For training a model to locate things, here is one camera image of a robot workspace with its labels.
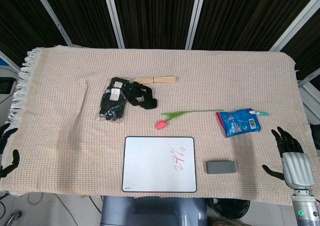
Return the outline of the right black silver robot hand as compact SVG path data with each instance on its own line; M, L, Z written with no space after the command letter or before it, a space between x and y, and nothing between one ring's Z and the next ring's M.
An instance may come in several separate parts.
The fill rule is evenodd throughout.
M264 171L272 177L285 181L293 190L310 189L315 185L312 166L300 143L280 127L271 132L281 158L282 172L273 171L267 165L262 166Z

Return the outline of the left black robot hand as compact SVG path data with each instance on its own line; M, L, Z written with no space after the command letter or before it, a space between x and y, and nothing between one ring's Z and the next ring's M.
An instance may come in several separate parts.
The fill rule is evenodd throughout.
M3 155L4 149L5 149L7 142L8 142L8 138L13 133L17 132L17 130L18 130L17 128L13 128L13 129L10 129L5 132L5 130L7 130L9 128L9 126L10 126L10 123L6 123L5 125L0 127L0 130L1 130L1 134L0 134L0 159L1 160L2 160L2 155ZM1 178L7 177L7 175L9 173L11 173L13 170L15 170L18 167L19 162L20 162L19 151L16 149L13 150L12 157L13 157L13 160L12 160L11 165L7 166L6 168L3 168L2 165L0 166L0 177Z

